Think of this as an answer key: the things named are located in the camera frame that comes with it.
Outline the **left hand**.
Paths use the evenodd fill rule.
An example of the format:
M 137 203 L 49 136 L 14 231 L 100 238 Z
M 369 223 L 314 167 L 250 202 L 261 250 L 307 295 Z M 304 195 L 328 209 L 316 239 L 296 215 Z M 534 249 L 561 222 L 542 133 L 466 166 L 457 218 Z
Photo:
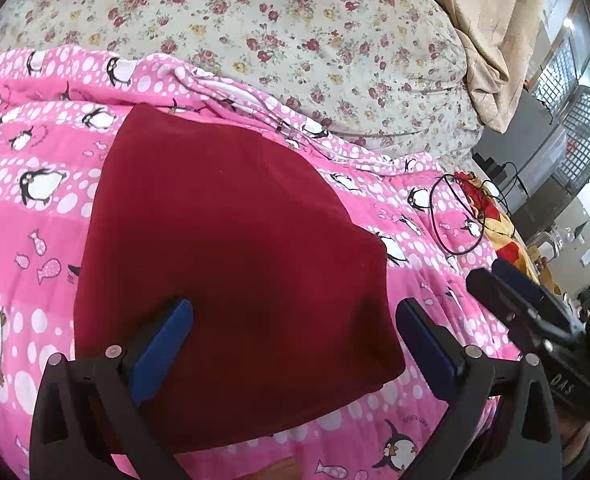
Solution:
M 253 475 L 257 480 L 301 480 L 301 466 L 292 457 L 277 462 L 257 471 Z

